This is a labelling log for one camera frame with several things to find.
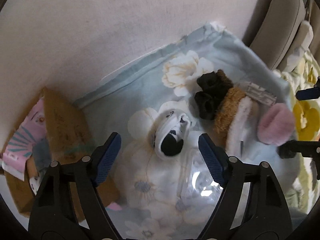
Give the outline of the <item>clear tape roll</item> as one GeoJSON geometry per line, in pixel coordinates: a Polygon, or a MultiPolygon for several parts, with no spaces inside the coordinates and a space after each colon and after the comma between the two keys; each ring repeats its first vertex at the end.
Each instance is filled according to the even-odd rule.
{"type": "Polygon", "coordinates": [[[191,151],[185,159],[178,196],[185,206],[216,205],[222,187],[212,178],[199,151],[191,151]]]}

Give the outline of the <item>pink cardboard box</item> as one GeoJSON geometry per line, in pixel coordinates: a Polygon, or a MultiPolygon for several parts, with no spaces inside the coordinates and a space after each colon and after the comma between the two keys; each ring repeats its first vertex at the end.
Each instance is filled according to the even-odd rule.
{"type": "Polygon", "coordinates": [[[60,93],[44,88],[23,112],[1,154],[18,213],[30,216],[41,179],[52,161],[75,163],[94,149],[83,112],[60,93]]]}

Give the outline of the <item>light blue floral cloth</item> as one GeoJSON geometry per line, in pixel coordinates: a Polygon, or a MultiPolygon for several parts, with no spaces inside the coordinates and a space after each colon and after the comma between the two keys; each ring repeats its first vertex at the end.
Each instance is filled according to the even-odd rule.
{"type": "Polygon", "coordinates": [[[111,170],[120,208],[108,215],[123,238],[200,235],[223,191],[198,147],[204,133],[243,163],[269,163],[283,191],[297,177],[298,158],[281,159],[275,142],[257,137],[275,110],[271,138],[285,124],[281,139],[293,138],[289,85],[215,23],[132,62],[76,105],[97,145],[121,136],[111,170]]]}

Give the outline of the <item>grey blue fluffy sock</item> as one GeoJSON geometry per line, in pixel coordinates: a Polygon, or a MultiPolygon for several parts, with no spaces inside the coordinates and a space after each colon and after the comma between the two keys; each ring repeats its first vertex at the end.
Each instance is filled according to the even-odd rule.
{"type": "Polygon", "coordinates": [[[52,162],[50,147],[46,138],[42,139],[33,147],[33,158],[38,170],[47,168],[52,162]]]}

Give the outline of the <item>small white printed sock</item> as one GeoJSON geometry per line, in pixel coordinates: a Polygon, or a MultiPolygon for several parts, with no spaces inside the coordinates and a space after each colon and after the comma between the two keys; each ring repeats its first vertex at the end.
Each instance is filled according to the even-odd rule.
{"type": "Polygon", "coordinates": [[[40,184],[41,184],[41,178],[40,177],[31,177],[29,179],[29,184],[30,184],[30,187],[31,187],[33,193],[35,195],[37,195],[37,192],[38,192],[40,184]]]}

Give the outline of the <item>beige chair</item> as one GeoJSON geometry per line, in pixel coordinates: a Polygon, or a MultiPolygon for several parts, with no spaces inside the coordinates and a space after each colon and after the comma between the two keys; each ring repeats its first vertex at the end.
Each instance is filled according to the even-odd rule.
{"type": "Polygon", "coordinates": [[[271,0],[250,48],[270,70],[293,71],[308,50],[319,60],[316,0],[271,0]]]}

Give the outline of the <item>brown white fluffy sock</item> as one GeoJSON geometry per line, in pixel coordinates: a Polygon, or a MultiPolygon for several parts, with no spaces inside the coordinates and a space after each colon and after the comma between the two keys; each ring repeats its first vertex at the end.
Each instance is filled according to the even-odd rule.
{"type": "Polygon", "coordinates": [[[257,114],[259,106],[243,89],[233,85],[223,70],[218,70],[216,77],[222,82],[224,98],[214,119],[214,132],[218,145],[224,147],[228,155],[240,158],[247,137],[247,122],[257,114]]]}

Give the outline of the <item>yellow floral bedding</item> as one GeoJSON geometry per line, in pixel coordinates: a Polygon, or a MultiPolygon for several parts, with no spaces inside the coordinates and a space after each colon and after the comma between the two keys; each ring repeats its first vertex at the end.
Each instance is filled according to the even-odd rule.
{"type": "MultiPolygon", "coordinates": [[[[290,85],[290,100],[296,120],[297,138],[300,141],[319,140],[319,99],[299,101],[295,94],[298,90],[311,88],[319,76],[319,65],[312,53],[307,50],[291,72],[275,70],[274,74],[290,85]]],[[[299,174],[292,188],[285,194],[289,207],[302,213],[309,213],[319,198],[319,180],[315,162],[311,158],[298,155],[299,174]]]]}

